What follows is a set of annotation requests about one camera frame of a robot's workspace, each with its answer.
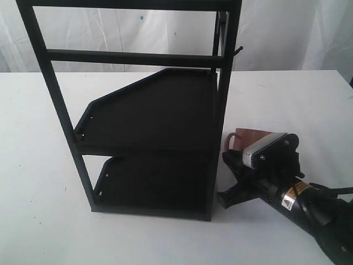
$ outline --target metal frame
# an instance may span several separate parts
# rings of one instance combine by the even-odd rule
[[[83,184],[92,211],[134,213],[134,210],[116,206],[98,205],[90,182],[83,156],[77,149],[74,129],[60,91],[51,61],[78,61],[123,63],[134,65],[162,65],[183,67],[210,67],[212,71],[221,69],[216,105],[216,127],[214,159],[208,176],[205,216],[190,216],[200,220],[211,220],[213,193],[220,152],[224,113],[226,110],[229,81],[231,77],[234,48],[240,17],[241,0],[16,0],[39,67],[49,90],[63,132],[68,142],[79,177]],[[123,9],[198,10],[216,11],[215,35],[212,56],[133,54],[128,52],[75,51],[47,49],[42,37],[33,6],[47,7],[88,7]],[[221,39],[221,56],[218,46]],[[172,216],[158,212],[157,215]]]

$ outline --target table surface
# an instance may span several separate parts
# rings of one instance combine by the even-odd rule
[[[148,75],[57,74],[74,125],[91,100]],[[212,222],[92,213],[42,75],[1,73],[0,93],[0,264],[331,264],[259,199],[215,204]],[[352,121],[353,89],[336,71],[233,72],[223,137],[296,133],[305,179],[345,187]],[[93,184],[106,159],[85,157]],[[218,190],[234,183],[220,161]]]

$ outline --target black tray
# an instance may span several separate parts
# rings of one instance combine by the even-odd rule
[[[83,155],[212,148],[217,76],[169,68],[91,102],[75,128]]]
[[[210,157],[106,161],[94,189],[97,210],[205,220]]]

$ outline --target white label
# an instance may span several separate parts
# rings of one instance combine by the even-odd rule
[[[287,210],[292,210],[292,206],[296,200],[294,200],[292,197],[288,196],[287,194],[283,197],[282,200],[282,206],[286,208]]]

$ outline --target white curtain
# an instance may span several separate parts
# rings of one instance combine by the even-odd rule
[[[35,8],[48,48],[210,55],[214,12]],[[234,70],[336,69],[353,75],[352,0],[243,0]],[[58,72],[157,66],[55,62]],[[0,0],[0,72],[39,71],[15,0]]]

